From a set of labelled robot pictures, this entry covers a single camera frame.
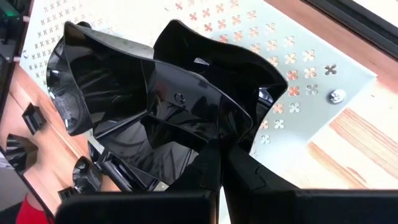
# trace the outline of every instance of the wooden table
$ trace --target wooden table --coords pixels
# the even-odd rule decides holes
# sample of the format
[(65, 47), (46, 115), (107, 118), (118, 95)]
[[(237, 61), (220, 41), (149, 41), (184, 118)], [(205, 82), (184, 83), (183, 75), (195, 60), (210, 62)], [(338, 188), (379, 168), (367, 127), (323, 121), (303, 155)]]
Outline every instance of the wooden table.
[[(299, 0), (267, 2), (379, 75), (371, 94), (320, 131), (308, 155), (282, 176), (301, 188), (398, 188), (398, 62)], [(34, 137), (21, 117), (30, 102), (48, 121)], [(55, 213), (61, 202), (57, 192), (72, 185), (75, 162), (89, 157), (87, 142), (67, 134), (50, 99), (18, 66), (0, 124), (2, 147), (9, 133), (30, 137), (39, 147), (36, 165), (24, 175)], [(118, 190), (107, 177), (103, 189)]]

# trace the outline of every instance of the perforated metal plate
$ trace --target perforated metal plate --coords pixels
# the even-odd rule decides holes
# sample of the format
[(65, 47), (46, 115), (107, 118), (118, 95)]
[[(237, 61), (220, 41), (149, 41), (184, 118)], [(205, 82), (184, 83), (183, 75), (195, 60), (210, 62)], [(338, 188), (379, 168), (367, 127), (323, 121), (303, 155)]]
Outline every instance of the perforated metal plate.
[[(83, 20), (96, 30), (152, 46), (170, 19), (180, 19), (209, 38), (252, 50), (287, 79), (289, 90), (265, 117), (251, 152), (276, 173), (376, 78), (262, 0), (36, 1), (21, 66), (46, 91), (45, 65), (65, 21)], [(346, 98), (335, 105), (328, 95), (337, 89), (344, 90)], [(220, 209), (222, 220), (224, 203)]]

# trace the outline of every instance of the black clip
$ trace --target black clip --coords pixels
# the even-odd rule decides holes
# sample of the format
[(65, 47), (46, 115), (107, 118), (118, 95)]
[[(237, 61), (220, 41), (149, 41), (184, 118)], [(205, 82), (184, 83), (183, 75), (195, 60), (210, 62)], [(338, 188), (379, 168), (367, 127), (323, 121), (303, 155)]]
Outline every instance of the black clip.
[(47, 122), (44, 119), (43, 114), (40, 112), (38, 106), (34, 106), (32, 103), (29, 103), (29, 106), (26, 108), (24, 113), (22, 114), (22, 118), (25, 121), (25, 124), (29, 128), (30, 133), (34, 135), (42, 126)]
[(77, 190), (73, 187), (67, 187), (63, 190), (58, 191), (58, 195), (61, 198), (61, 202), (70, 198), (72, 195), (78, 194)]

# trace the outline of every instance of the wood grain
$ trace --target wood grain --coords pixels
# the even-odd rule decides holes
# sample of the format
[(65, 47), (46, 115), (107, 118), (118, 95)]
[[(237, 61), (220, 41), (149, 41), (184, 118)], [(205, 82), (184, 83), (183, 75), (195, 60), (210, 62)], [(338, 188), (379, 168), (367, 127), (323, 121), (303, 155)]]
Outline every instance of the wood grain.
[[(302, 188), (397, 188), (398, 63), (299, 0), (266, 2), (379, 76), (370, 91), (322, 129), (308, 145), (308, 153), (281, 176)], [(48, 121), (33, 137), (21, 118), (30, 102)], [(55, 212), (60, 204), (57, 191), (72, 184), (76, 160), (88, 157), (87, 142), (83, 136), (66, 133), (50, 99), (19, 66), (0, 124), (2, 147), (9, 133), (29, 137), (38, 145), (38, 162), (25, 176)], [(103, 188), (118, 190), (107, 178)]]

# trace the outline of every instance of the red object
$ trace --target red object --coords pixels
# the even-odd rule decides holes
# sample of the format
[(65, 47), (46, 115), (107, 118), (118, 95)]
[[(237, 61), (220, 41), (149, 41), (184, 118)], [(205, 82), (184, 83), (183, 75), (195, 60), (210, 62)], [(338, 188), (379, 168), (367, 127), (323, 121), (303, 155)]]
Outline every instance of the red object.
[(22, 202), (17, 216), (16, 224), (53, 224), (54, 221), (46, 217), (44, 211), (40, 211), (29, 204), (27, 197)]

